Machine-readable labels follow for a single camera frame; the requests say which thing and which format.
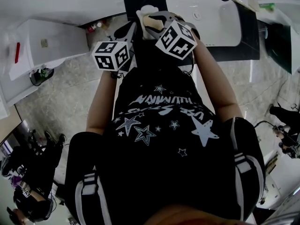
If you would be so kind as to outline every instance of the black t-shirt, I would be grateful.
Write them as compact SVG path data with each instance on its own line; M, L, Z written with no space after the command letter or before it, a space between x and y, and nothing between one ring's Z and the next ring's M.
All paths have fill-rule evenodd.
M14 192L14 202L18 209L32 222L45 220L51 204L49 200L38 202L31 195L26 197L20 188Z
M243 118L221 123L203 105L190 76L179 69L134 68L123 79L114 119L103 136L83 132L72 138L66 204L76 217L74 187L82 179L83 167L95 164L112 224L141 225L170 204L240 219L238 169L246 219L264 183L259 183L254 163L249 163L252 170L244 165L236 168L236 160L250 158L256 160L264 179L254 127Z

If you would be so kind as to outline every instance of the gray floor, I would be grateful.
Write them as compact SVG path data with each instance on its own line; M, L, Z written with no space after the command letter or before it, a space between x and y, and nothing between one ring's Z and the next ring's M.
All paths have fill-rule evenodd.
M107 34L125 22L125 15L115 17L111 20L108 30L99 29L89 34L91 50L97 41L103 40ZM290 109L295 103L299 104L300 76L288 75L267 56L262 37L261 45L259 61L231 61L219 64L233 86L245 118L253 124L265 119L278 123L274 118L265 117L266 110L269 104L276 100L286 109ZM48 130L54 136L64 133L69 142L73 135L85 130L88 110L101 74L90 54L64 62L38 91L16 104L22 120L26 120L30 128L36 129L40 137ZM205 87L198 90L205 103ZM261 143L264 146L262 150L265 149L266 152L278 144L267 127L260 130L258 136L267 144ZM55 175L55 179L61 183L64 182L67 157L66 146Z

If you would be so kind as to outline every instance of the white star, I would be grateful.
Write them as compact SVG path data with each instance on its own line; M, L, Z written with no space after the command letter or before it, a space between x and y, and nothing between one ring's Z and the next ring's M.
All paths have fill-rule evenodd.
M205 147L209 138L218 139L219 136L213 134L210 131L212 126L212 120L208 120L206 123L202 124L196 118L192 117L195 124L196 130L192 131L192 134L198 135L200 137L202 146Z
M187 150L187 149L180 149L180 148L179 148L178 153L181 155L181 157L187 156L186 150Z
M125 128L126 135L128 136L132 125L141 124L139 121L135 120L135 118L136 118L136 116L131 119L124 118L125 122L121 126L119 126L116 130Z
M162 87L162 85L160 85L160 86L155 86L155 90L154 90L154 91L159 91L160 94L163 94L163 91L164 91L164 90L166 90L166 89L164 89L164 88Z
M118 121L120 121L121 120L121 118L116 118L113 122L114 123L117 123Z
M177 127L180 127L180 125L178 124L178 121L171 121L171 125L169 126L171 128L173 128L174 130L176 130Z
M145 127L144 129L141 129L139 127L134 127L136 131L139 133L139 135L136 137L135 142L139 140L143 140L143 142L149 146L150 138L156 137L156 135L149 131L149 126Z

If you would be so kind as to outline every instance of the white sink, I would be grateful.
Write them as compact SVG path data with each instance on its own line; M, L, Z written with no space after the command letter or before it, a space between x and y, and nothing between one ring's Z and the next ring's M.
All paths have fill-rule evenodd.
M168 11L196 26L206 46L237 46L240 16L231 0L166 0Z

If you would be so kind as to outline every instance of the white cube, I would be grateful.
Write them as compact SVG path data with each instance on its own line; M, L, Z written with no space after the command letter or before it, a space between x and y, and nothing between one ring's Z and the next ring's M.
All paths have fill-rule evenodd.
M197 42L190 27L173 21L155 45L163 52L184 60L197 46Z
M97 42L92 53L97 68L107 71L118 71L129 59L127 42Z

